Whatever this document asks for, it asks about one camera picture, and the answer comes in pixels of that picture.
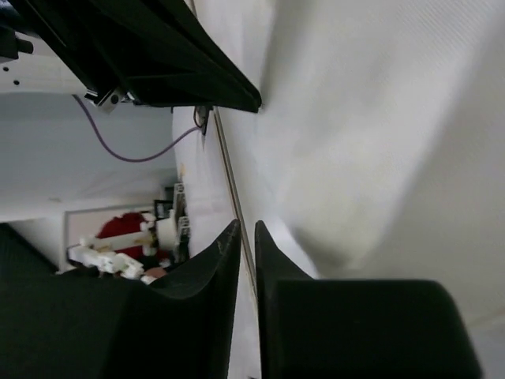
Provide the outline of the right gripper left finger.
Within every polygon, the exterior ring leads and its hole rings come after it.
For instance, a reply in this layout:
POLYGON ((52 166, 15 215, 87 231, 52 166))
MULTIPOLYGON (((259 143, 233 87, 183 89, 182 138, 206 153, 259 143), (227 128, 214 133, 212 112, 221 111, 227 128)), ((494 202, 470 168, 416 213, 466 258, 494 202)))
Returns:
POLYGON ((147 285, 48 276, 1 283, 4 378, 225 378, 241 259, 231 222, 147 285))

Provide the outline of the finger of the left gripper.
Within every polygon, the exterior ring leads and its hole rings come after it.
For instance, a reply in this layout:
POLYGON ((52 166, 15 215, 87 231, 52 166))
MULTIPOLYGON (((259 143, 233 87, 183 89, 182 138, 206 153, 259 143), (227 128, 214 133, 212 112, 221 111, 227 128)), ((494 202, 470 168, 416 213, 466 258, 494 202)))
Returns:
POLYGON ((120 89, 150 107, 262 104, 183 1, 25 1, 23 17, 98 100, 120 89))

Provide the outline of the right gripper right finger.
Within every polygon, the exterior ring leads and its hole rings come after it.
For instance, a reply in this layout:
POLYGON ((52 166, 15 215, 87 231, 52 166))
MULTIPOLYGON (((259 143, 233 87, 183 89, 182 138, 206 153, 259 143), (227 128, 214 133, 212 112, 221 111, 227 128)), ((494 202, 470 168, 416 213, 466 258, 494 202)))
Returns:
POLYGON ((265 378, 480 378, 449 292, 431 280, 316 280, 255 226, 265 378))

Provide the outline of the white pleated skirt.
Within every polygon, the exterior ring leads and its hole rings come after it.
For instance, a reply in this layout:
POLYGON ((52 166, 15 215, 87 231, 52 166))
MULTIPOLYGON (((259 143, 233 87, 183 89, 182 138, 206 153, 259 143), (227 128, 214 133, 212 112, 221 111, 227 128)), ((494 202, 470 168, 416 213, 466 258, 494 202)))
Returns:
POLYGON ((256 213, 311 273, 503 317, 503 2, 278 1, 261 89, 256 213))

